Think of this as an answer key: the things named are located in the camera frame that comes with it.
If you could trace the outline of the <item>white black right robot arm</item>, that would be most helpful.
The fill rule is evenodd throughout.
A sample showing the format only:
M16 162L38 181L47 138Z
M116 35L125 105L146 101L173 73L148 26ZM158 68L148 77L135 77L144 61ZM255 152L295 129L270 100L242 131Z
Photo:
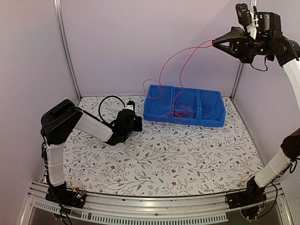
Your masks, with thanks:
M282 32L281 17L273 12L249 10L246 4L236 5L239 27L232 26L230 31L212 44L243 64L252 65L256 56L265 60L277 61L286 76L290 96L295 102L293 109L300 112L300 45L286 37ZM286 136L275 156L247 183L248 190L242 200L253 204L260 198L260 189L280 177L293 162L300 157L300 130L296 129Z

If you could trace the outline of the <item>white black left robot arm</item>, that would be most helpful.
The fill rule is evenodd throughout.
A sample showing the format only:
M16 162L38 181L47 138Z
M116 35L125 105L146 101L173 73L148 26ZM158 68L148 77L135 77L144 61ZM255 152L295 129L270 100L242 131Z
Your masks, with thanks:
M129 101L118 112L117 118L108 123L95 117L65 99L41 118L42 159L48 175L48 184L54 187L51 195L59 203L66 203L70 194L61 185L63 174L63 151L65 142L74 129L83 131L108 145L125 142L132 132L142 131L142 118L135 113L135 103Z

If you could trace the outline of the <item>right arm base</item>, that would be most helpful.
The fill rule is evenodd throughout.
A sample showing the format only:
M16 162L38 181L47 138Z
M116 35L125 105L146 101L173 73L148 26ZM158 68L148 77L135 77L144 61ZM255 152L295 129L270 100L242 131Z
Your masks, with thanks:
M233 193L227 192L225 195L225 202L230 209L247 206L247 208L241 210L241 214L248 220L255 220L260 216L266 200L265 188L259 187L254 177L247 182L246 190Z

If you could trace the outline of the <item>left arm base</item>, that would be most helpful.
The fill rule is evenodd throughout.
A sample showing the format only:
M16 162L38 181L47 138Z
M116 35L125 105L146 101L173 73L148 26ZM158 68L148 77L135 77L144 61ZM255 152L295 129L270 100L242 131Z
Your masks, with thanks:
M50 202L60 203L61 205L83 209L86 200L86 191L79 190L78 188L68 190L66 187L52 187L48 188L45 199Z

